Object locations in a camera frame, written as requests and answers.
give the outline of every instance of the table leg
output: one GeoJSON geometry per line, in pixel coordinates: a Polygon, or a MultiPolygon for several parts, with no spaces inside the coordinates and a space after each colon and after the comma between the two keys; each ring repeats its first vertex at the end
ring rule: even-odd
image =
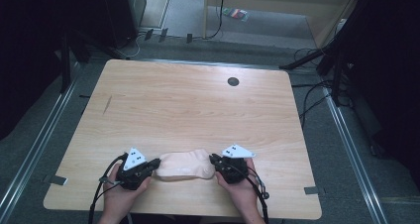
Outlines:
{"type": "Polygon", "coordinates": [[[204,9],[203,9],[203,39],[207,38],[207,11],[208,3],[207,0],[204,0],[204,9]]]}

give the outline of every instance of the left hand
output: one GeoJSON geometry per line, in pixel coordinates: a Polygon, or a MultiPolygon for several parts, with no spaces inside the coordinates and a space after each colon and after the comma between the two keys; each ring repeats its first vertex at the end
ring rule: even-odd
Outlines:
{"type": "MultiPolygon", "coordinates": [[[[115,164],[109,175],[110,180],[115,180],[120,164],[115,164]]],[[[130,212],[136,198],[148,188],[151,178],[147,177],[137,190],[124,189],[118,185],[104,193],[104,211],[99,224],[118,224],[130,212]]],[[[103,190],[111,188],[113,184],[104,183],[103,190]]]]}

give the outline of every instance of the wood grain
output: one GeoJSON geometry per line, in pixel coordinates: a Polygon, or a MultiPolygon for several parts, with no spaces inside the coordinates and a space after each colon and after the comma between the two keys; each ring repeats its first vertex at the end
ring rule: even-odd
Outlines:
{"type": "MultiPolygon", "coordinates": [[[[304,192],[315,183],[286,72],[109,60],[57,171],[68,183],[52,185],[44,205],[88,210],[98,178],[131,147],[152,160],[196,149],[221,154],[233,143],[257,154],[269,217],[321,216],[318,196],[304,192]]],[[[216,177],[154,177],[133,212],[238,216],[216,177]]]]}

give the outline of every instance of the black controller grip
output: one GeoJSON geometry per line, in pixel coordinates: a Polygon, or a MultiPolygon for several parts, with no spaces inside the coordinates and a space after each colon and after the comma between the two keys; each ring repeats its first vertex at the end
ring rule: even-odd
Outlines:
{"type": "Polygon", "coordinates": [[[238,183],[248,176],[247,163],[243,158],[220,158],[213,154],[213,157],[210,157],[210,162],[215,165],[216,171],[218,171],[229,184],[238,183]]]}
{"type": "Polygon", "coordinates": [[[137,167],[131,168],[129,170],[124,170],[124,164],[126,161],[120,165],[120,168],[117,172],[117,180],[123,181],[121,186],[129,190],[137,190],[142,182],[148,177],[152,176],[152,173],[160,165],[159,159],[154,159],[149,163],[143,163],[137,167]]]}

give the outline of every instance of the right hand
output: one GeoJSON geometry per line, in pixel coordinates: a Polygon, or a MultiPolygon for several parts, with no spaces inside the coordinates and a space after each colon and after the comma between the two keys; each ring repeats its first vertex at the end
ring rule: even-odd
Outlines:
{"type": "MultiPolygon", "coordinates": [[[[245,159],[247,166],[256,170],[252,159],[245,159]]],[[[250,223],[264,223],[262,217],[257,208],[257,194],[254,191],[253,186],[246,180],[242,180],[238,183],[229,184],[225,181],[223,176],[216,171],[216,177],[219,185],[225,188],[229,195],[231,196],[232,201],[234,202],[235,207],[241,213],[244,221],[247,224],[250,223]]],[[[249,174],[249,179],[257,184],[256,178],[249,174]]]]}

